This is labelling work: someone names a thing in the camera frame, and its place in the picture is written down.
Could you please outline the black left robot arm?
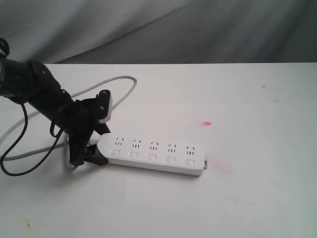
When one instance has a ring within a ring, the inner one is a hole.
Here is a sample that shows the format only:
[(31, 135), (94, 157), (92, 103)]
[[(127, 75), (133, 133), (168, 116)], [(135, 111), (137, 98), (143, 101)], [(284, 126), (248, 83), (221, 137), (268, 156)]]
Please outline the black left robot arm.
[(106, 122), (111, 117), (111, 92), (104, 89), (94, 98), (74, 101), (44, 64), (7, 59), (10, 49), (5, 39), (0, 40), (0, 50), (1, 96), (17, 104), (29, 103), (48, 118), (51, 136), (55, 136), (56, 126), (60, 133), (65, 132), (71, 165), (81, 166), (85, 162), (106, 165), (107, 158), (99, 156), (96, 147), (87, 144), (94, 131), (99, 135), (110, 132)]

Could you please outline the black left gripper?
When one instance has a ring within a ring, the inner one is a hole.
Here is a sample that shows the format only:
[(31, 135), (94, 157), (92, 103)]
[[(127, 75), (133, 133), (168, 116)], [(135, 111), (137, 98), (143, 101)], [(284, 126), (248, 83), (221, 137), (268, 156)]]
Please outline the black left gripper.
[(68, 113), (66, 133), (69, 137), (70, 159), (73, 166), (85, 162), (98, 166), (108, 164), (108, 159), (101, 154), (97, 145), (87, 146), (95, 129), (99, 135), (110, 133), (106, 123), (96, 122), (96, 100), (77, 100), (66, 107)]

